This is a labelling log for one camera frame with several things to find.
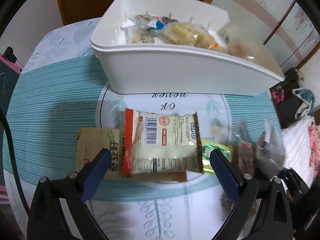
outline black cable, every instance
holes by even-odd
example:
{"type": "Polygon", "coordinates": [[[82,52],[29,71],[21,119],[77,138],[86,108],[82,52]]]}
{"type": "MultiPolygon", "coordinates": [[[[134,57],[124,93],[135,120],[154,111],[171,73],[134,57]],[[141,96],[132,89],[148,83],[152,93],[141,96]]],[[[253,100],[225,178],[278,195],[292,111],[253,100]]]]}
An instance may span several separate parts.
{"type": "Polygon", "coordinates": [[[11,135],[10,127],[9,127],[7,118],[5,117],[5,114],[4,114],[4,112],[2,111],[1,108],[0,108],[0,121],[1,121],[1,123],[3,125],[4,131],[5,131],[5,135],[7,136],[9,155],[10,155],[10,161],[11,161],[14,181],[16,182],[18,193],[19,193],[22,205],[23,205],[27,215],[29,216],[30,208],[28,206],[26,197],[25,197],[25,195],[23,193],[23,189],[22,189],[22,186],[21,186],[21,183],[20,183],[20,178],[19,178],[19,174],[18,174],[16,156],[14,154],[13,141],[12,141],[12,135],[11,135]]]}

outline barcode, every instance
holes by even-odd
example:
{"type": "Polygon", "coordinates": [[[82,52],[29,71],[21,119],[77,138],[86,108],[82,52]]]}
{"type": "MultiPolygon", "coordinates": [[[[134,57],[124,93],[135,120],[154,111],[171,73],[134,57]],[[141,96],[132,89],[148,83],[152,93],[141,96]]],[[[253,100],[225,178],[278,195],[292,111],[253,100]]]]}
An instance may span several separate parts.
{"type": "Polygon", "coordinates": [[[157,143],[157,119],[147,119],[147,144],[157,143]]]}

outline food packaging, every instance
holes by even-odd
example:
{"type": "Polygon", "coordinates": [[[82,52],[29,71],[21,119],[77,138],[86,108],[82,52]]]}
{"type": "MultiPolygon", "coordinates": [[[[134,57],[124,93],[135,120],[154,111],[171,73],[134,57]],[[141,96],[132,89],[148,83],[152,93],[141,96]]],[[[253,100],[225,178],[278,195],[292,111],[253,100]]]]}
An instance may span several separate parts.
{"type": "Polygon", "coordinates": [[[103,148],[112,154],[112,163],[105,179],[119,179],[121,174],[124,131],[120,129],[82,128],[77,133],[76,171],[91,162],[103,148]]]}
{"type": "Polygon", "coordinates": [[[143,30],[161,30],[164,28],[164,23],[158,17],[144,14],[136,14],[134,17],[129,17],[137,28],[143,30]]]}
{"type": "Polygon", "coordinates": [[[164,35],[179,45],[194,46],[228,53],[219,45],[203,26],[192,23],[169,23],[164,28],[164,35]]]}
{"type": "Polygon", "coordinates": [[[236,136],[238,137],[238,163],[242,173],[254,174],[254,154],[252,144],[244,127],[243,120],[240,120],[236,136]]]}
{"type": "Polygon", "coordinates": [[[76,171],[91,162],[102,148],[107,148],[112,154],[112,163],[105,179],[128,181],[177,181],[185,182],[185,172],[162,172],[155,174],[134,174],[123,177],[122,158],[124,152],[124,130],[108,128],[82,128],[77,133],[76,171]]]}
{"type": "Polygon", "coordinates": [[[203,172],[197,115],[126,109],[122,174],[185,171],[203,172]]]}
{"type": "Polygon", "coordinates": [[[272,179],[282,170],[285,150],[280,136],[271,120],[266,119],[266,130],[255,145],[255,164],[268,178],[272,179]]]}
{"type": "Polygon", "coordinates": [[[231,55],[243,59],[255,59],[255,53],[249,44],[252,37],[246,35],[245,31],[234,23],[229,23],[220,30],[219,35],[228,46],[231,55]]]}
{"type": "Polygon", "coordinates": [[[150,44],[155,43],[155,33],[137,28],[136,26],[130,26],[122,28],[125,32],[125,38],[127,44],[150,44]]]}
{"type": "Polygon", "coordinates": [[[219,149],[223,155],[231,162],[231,149],[208,139],[201,139],[202,143],[202,164],[206,173],[215,174],[210,165],[210,154],[214,149],[219,149]]]}

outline brown paper snack package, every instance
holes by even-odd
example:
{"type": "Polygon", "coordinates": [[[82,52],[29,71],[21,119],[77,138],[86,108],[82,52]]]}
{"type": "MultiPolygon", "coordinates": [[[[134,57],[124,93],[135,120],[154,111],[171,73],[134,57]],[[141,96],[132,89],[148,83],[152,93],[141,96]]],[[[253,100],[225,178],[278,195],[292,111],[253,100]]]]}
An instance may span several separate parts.
{"type": "Polygon", "coordinates": [[[76,171],[79,172],[87,162],[91,162],[102,148],[112,154],[112,163],[105,179],[132,181],[187,181],[185,172],[161,174],[136,174],[123,177],[121,173],[124,152],[124,130],[108,128],[82,128],[77,133],[76,171]]]}

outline green snack package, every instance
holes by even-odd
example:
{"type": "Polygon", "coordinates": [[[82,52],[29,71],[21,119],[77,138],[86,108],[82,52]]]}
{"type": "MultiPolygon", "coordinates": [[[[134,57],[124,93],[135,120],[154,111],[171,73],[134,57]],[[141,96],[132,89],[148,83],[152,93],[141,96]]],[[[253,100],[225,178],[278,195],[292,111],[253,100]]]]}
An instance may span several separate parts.
{"type": "Polygon", "coordinates": [[[202,163],[203,163],[203,170],[206,173],[215,174],[213,168],[210,165],[210,153],[214,149],[219,149],[223,155],[228,159],[228,161],[231,161],[231,150],[230,148],[215,143],[209,139],[201,139],[202,143],[202,163]]]}

